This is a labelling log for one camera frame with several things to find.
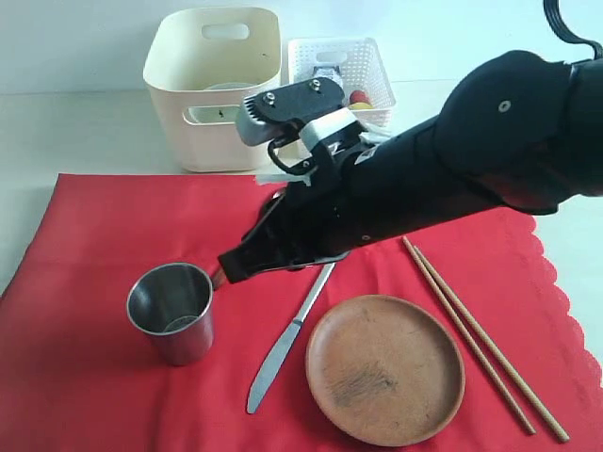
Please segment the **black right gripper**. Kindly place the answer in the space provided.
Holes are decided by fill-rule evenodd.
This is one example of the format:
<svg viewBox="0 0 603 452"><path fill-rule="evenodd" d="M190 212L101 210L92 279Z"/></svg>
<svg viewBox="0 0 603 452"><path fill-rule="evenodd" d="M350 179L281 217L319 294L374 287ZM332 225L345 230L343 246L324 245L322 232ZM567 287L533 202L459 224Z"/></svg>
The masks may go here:
<svg viewBox="0 0 603 452"><path fill-rule="evenodd" d="M218 256L229 283L260 273L341 260L377 241L372 154L316 154L289 168L287 183L235 248Z"/></svg>

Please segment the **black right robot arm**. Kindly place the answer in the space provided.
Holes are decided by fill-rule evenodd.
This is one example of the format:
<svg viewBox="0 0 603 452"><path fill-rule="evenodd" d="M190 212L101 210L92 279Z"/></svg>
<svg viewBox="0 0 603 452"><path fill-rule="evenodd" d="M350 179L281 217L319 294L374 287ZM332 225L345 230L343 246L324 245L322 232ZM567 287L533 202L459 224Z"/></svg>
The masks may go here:
<svg viewBox="0 0 603 452"><path fill-rule="evenodd" d="M351 250L506 206L550 215L602 193L602 46L548 62L511 51L468 74L441 111L396 136L358 119L335 81L314 77L246 97L236 129L247 145L300 141L285 187L241 242L219 257L216 282L344 259Z"/></svg>

